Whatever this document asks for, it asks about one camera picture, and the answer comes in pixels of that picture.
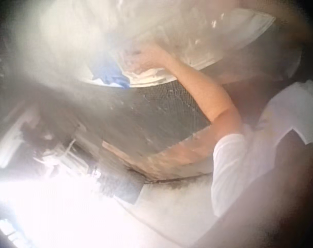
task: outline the white t-shirt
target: white t-shirt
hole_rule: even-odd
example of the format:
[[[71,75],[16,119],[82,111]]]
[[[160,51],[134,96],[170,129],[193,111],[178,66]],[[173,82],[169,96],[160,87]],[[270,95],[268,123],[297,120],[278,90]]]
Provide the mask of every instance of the white t-shirt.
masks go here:
[[[212,205],[221,216],[257,178],[274,167],[276,147],[291,130],[313,143],[313,82],[294,83],[266,106],[252,137],[229,134],[215,146]]]

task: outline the hand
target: hand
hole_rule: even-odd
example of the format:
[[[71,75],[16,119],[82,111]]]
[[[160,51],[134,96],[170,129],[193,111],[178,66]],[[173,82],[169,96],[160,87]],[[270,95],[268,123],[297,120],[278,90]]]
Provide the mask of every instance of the hand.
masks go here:
[[[153,68],[165,68],[170,54],[157,44],[144,44],[126,52],[127,70],[136,74]]]

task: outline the short sleeve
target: short sleeve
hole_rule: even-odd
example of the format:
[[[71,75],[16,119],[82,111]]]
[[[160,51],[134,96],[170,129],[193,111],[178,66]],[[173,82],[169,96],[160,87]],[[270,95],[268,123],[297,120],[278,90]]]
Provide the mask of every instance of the short sleeve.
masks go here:
[[[249,183],[249,171],[243,165],[247,141],[242,134],[230,134],[217,142],[213,160],[212,205],[214,214],[222,215]]]

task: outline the person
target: person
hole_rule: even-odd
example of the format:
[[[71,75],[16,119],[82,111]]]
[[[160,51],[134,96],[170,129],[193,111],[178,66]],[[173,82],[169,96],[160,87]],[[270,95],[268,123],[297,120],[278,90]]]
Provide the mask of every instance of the person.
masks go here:
[[[247,187],[275,166],[276,147],[294,130],[313,143],[313,82],[294,83],[273,97],[253,132],[242,122],[227,91],[216,80],[171,56],[157,44],[144,44],[127,58],[128,70],[164,68],[192,95],[212,123],[216,145],[211,187],[216,216],[223,215]]]

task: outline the blue cloth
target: blue cloth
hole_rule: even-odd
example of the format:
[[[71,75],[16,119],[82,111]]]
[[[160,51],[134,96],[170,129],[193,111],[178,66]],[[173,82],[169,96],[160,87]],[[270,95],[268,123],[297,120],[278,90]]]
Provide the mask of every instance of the blue cloth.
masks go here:
[[[97,59],[91,63],[90,70],[93,74],[92,80],[101,79],[108,86],[130,88],[130,80],[122,74],[121,69],[113,58],[107,54],[98,54]]]

